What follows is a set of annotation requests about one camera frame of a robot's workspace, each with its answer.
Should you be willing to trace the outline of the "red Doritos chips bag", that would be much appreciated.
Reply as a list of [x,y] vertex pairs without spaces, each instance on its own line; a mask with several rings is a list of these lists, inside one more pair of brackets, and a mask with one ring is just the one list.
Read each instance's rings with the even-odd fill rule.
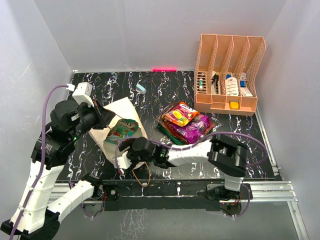
[[206,134],[208,134],[215,124],[209,120],[192,120],[186,126],[180,127],[169,121],[165,121],[165,126],[174,137],[177,137],[185,144],[194,144]]

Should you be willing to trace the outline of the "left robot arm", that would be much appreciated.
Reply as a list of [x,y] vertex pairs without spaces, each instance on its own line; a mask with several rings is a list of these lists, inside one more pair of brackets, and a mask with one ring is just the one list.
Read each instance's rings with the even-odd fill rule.
[[75,151],[75,143],[90,130],[103,130],[115,117],[98,101],[92,106],[73,100],[55,105],[50,123],[42,127],[31,154],[30,173],[15,214],[1,224],[1,231],[12,239],[51,240],[62,220],[86,199],[103,195],[102,181],[85,175],[67,193],[49,203],[58,176]]

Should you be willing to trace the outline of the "green chips bag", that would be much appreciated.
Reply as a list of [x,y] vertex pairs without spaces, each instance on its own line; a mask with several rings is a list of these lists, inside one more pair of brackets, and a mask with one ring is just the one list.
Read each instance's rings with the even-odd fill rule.
[[166,135],[175,145],[183,146],[185,145],[184,142],[179,140],[178,138],[174,137],[170,132],[168,132],[162,125],[158,124],[156,129]]

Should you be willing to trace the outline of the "brown paper bag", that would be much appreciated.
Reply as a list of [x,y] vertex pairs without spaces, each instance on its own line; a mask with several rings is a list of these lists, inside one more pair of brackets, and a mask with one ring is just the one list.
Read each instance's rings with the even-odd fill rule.
[[95,143],[99,146],[103,154],[106,156],[107,160],[111,163],[112,169],[116,170],[116,172],[118,173],[117,165],[114,159],[117,145],[105,141],[110,130],[116,126],[117,122],[120,119],[130,119],[138,123],[138,129],[133,134],[133,137],[145,137],[147,139],[148,135],[142,125],[142,122],[134,105],[131,103],[128,97],[114,101],[104,106],[104,108],[106,110],[114,112],[116,116],[108,124],[107,128],[104,128],[103,130],[92,129],[89,131],[89,134],[95,141]]

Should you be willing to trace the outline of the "purple snack packet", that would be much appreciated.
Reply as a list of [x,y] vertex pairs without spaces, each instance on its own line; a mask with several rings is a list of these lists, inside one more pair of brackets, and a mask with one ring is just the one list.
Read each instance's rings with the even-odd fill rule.
[[186,126],[180,127],[172,123],[171,129],[175,134],[181,135],[186,143],[194,144],[201,138],[211,123],[208,116],[199,113]]

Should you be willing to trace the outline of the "red brown snack box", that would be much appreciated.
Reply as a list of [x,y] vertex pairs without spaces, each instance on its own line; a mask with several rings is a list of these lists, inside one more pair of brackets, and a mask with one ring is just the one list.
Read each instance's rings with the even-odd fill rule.
[[164,129],[167,129],[167,126],[164,122],[163,115],[172,110],[176,105],[174,103],[168,105],[163,109],[163,111],[155,118],[155,122],[161,125]]

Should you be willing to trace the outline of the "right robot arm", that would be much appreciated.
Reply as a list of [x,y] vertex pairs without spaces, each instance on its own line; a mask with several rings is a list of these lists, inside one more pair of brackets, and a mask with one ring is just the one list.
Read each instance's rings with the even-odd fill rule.
[[132,171],[138,163],[153,163],[168,169],[192,163],[210,163],[224,174],[223,185],[207,189],[211,200],[239,201],[246,175],[247,151],[245,144],[226,135],[188,145],[165,145],[141,137],[128,137],[116,147],[114,162],[122,175]]

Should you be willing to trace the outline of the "colourful candy packet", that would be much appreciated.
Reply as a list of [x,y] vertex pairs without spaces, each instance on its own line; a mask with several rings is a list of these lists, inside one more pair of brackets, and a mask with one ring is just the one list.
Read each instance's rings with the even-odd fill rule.
[[162,116],[163,120],[169,121],[179,127],[184,127],[193,120],[199,112],[181,101],[169,112]]

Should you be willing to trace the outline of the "teal Fox's candy packet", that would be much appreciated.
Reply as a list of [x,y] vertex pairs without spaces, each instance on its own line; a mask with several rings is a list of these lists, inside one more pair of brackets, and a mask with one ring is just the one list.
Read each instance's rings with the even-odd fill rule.
[[122,118],[108,133],[105,141],[117,145],[121,140],[131,137],[138,129],[139,124],[133,119]]

